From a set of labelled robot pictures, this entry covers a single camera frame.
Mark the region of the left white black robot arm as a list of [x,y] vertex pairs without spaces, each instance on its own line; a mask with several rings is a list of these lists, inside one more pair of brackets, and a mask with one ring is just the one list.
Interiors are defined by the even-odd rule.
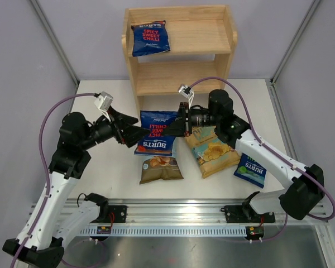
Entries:
[[59,129],[57,149],[47,169],[48,182],[23,230],[16,238],[7,239],[2,250],[34,267],[57,267],[65,249],[79,232],[93,221],[104,222],[109,217],[106,197],[91,193],[61,224],[60,213],[71,191],[87,167],[92,147],[115,138],[128,148],[149,134],[137,126],[138,119],[108,109],[89,124],[80,112],[67,114]]

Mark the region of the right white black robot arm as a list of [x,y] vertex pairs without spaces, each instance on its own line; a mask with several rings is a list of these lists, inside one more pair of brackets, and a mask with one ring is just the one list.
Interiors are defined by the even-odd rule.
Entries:
[[176,120],[166,127],[164,136],[188,137],[193,127],[213,126],[218,139],[239,154],[255,160],[284,187],[283,190],[254,192],[242,203],[243,217],[257,220],[262,214],[285,212],[302,220],[323,199],[323,170],[316,164],[307,167],[273,149],[254,134],[245,120],[234,114],[233,100],[223,89],[209,93],[208,108],[191,108],[181,102]]

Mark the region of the blue Burts chilli bag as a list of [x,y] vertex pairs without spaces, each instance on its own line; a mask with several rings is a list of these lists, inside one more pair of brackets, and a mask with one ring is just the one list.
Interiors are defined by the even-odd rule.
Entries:
[[140,111],[141,127],[150,133],[141,139],[134,151],[135,155],[172,156],[174,136],[163,136],[163,130],[177,117],[173,111]]
[[166,21],[154,21],[131,26],[133,31],[132,56],[140,57],[170,51]]

